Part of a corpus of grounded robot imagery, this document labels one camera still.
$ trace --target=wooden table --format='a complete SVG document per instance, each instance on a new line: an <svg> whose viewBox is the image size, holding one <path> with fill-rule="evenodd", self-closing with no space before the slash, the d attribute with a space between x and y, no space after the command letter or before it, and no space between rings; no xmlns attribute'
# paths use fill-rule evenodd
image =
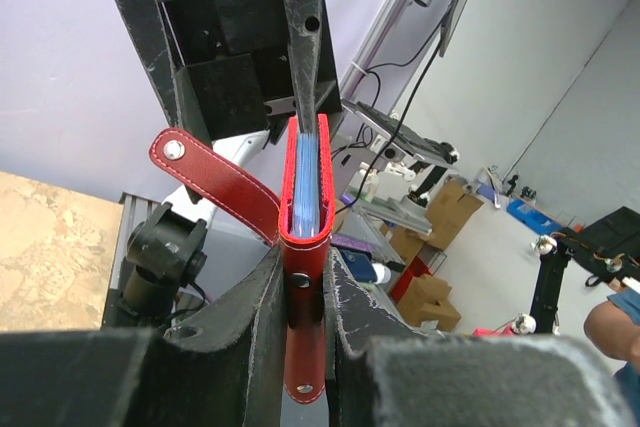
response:
<svg viewBox="0 0 640 427"><path fill-rule="evenodd" d="M98 328L121 213L0 173L0 331Z"/></svg>

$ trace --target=red leather case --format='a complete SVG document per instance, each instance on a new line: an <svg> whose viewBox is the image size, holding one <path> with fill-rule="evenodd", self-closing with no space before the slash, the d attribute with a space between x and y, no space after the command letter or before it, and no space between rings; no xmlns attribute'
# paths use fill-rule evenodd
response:
<svg viewBox="0 0 640 427"><path fill-rule="evenodd" d="M177 141L184 154L167 158L164 147ZM149 150L151 161L259 234L269 245L278 239L278 196L237 165L184 130L163 130Z"/></svg>
<svg viewBox="0 0 640 427"><path fill-rule="evenodd" d="M325 340L323 326L322 272L329 254L329 241L335 220L335 194L331 164L329 126L325 115L318 116L320 142L320 232L310 239L291 235L293 192L296 171L298 123L289 121L289 139L280 204L279 231L282 244L287 302L288 329L285 357L285 388L302 404L316 400L324 390ZM311 279L300 287L293 274Z"/></svg>

